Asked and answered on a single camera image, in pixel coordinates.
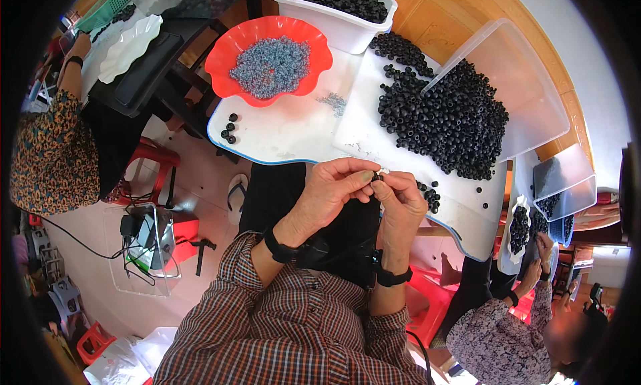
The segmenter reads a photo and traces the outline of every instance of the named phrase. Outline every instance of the small white dish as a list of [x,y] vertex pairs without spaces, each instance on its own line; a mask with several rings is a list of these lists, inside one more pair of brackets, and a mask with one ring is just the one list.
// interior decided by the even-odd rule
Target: small white dish
[[[509,231],[509,228],[512,227],[512,221],[514,221],[514,212],[517,210],[518,206],[525,208],[525,215],[527,215],[527,228],[528,228],[528,230],[527,230],[527,234],[525,235],[525,243],[523,244],[523,246],[521,246],[521,248],[520,248],[520,250],[518,252],[512,253],[512,247],[511,247],[511,245],[509,243],[509,241],[512,239],[512,236],[511,236],[511,233]],[[520,196],[517,197],[517,202],[514,204],[514,206],[512,206],[512,211],[511,211],[510,215],[511,215],[511,218],[510,218],[509,222],[506,223],[506,225],[508,226],[508,230],[507,230],[507,233],[508,233],[507,237],[508,238],[505,240],[505,242],[507,243],[507,248],[508,248],[508,253],[509,253],[509,260],[513,264],[518,264],[518,262],[520,261],[520,258],[525,254],[525,245],[527,245],[527,243],[529,242],[529,227],[532,226],[532,219],[529,217],[529,205],[527,204],[527,197],[525,197],[524,195],[520,195]]]
[[111,83],[116,76],[127,72],[132,62],[145,54],[149,42],[158,36],[162,22],[161,16],[149,15],[136,22],[133,28],[124,31],[100,63],[100,82]]

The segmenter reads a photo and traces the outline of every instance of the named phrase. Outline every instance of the green plastic basket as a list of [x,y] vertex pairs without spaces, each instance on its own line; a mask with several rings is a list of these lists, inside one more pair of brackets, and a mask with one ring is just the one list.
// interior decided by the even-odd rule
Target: green plastic basket
[[89,33],[100,26],[105,26],[108,22],[111,22],[116,14],[119,13],[124,6],[129,4],[129,2],[130,0],[98,0],[98,2],[84,14],[84,17],[76,22],[76,28],[85,33]]

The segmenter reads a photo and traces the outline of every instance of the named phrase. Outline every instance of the wavy-edged red bowl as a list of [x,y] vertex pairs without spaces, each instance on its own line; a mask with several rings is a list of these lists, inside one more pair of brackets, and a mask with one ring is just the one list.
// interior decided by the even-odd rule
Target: wavy-edged red bowl
[[[261,39],[283,36],[297,43],[307,40],[309,74],[300,80],[298,89],[293,92],[278,93],[270,99],[259,99],[243,91],[236,79],[229,76],[229,70],[237,65],[236,57]],[[225,32],[207,56],[204,70],[212,76],[212,88],[218,96],[238,95],[252,107],[267,107],[285,94],[304,96],[311,93],[318,83],[318,76],[321,72],[332,68],[332,62],[327,38],[321,31],[300,19],[270,15],[245,21]]]

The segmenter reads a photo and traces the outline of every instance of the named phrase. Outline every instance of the floral shirt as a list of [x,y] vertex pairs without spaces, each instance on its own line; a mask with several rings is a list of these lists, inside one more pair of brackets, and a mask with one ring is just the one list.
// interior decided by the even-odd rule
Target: floral shirt
[[370,317],[367,293],[287,264],[267,288],[251,262],[261,235],[229,245],[218,279],[178,327],[154,384],[428,384],[406,348],[407,308]]
[[543,329],[552,318],[552,287],[535,288],[530,325],[491,299],[458,319],[447,335],[447,349],[485,385],[541,385],[551,375]]
[[59,90],[49,111],[21,117],[12,156],[13,204],[52,215],[98,201],[98,149],[81,110],[74,95]]

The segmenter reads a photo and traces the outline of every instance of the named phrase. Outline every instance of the elderly woman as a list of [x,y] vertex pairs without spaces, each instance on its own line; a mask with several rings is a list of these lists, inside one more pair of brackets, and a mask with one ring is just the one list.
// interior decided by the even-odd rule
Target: elderly woman
[[60,214],[106,198],[122,179],[151,110],[168,127],[177,119],[153,98],[135,118],[91,99],[83,109],[81,69],[90,48],[89,35],[80,34],[65,57],[49,110],[21,117],[10,196],[30,213]]

